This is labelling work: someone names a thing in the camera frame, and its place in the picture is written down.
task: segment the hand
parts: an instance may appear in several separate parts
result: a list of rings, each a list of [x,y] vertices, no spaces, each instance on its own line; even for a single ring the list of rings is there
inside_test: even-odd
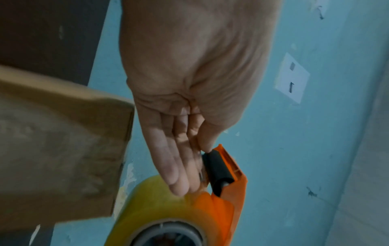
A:
[[[120,53],[158,172],[199,188],[201,152],[241,118],[267,64],[280,0],[123,0]]]

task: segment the brown cardboard box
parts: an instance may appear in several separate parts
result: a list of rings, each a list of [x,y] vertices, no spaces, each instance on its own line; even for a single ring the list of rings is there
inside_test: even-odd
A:
[[[0,230],[110,216],[134,104],[0,66]]]

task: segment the black roller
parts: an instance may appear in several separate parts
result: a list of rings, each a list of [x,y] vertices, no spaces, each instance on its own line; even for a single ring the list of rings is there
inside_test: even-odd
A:
[[[233,183],[234,178],[230,174],[220,153],[216,150],[203,154],[203,163],[207,171],[209,182],[211,183],[212,191],[215,195],[220,197],[222,188]]]

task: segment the yellow tape roll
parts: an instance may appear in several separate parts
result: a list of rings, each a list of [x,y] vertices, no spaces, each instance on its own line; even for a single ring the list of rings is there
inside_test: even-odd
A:
[[[221,246],[222,234],[212,217],[215,209],[205,190],[176,197],[159,175],[150,177],[134,188],[105,246],[129,246],[144,229],[168,221],[196,228],[204,246]]]

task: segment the orange tape dispenser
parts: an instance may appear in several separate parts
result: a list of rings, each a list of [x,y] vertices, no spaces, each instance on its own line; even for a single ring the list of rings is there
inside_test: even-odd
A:
[[[219,145],[203,155],[204,188],[174,196],[157,175],[138,184],[105,246],[227,246],[235,232],[247,178]],[[206,187],[211,184],[212,194]]]

